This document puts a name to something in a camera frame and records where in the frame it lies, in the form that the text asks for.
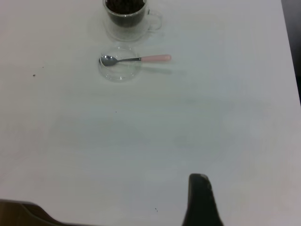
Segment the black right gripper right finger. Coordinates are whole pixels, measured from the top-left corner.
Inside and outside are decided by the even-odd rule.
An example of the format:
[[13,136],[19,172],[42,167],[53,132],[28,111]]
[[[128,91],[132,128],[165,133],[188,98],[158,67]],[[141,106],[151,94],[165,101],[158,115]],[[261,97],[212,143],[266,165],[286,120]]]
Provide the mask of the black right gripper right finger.
[[183,226],[222,226],[212,185],[204,174],[190,174]]

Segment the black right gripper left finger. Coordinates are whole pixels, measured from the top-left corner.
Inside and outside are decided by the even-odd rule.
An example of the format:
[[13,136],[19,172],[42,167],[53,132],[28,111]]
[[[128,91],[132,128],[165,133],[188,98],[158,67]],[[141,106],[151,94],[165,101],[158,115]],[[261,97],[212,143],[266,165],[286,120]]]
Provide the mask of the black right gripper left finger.
[[33,203],[0,201],[1,226],[83,226],[64,223],[52,218],[40,206]]

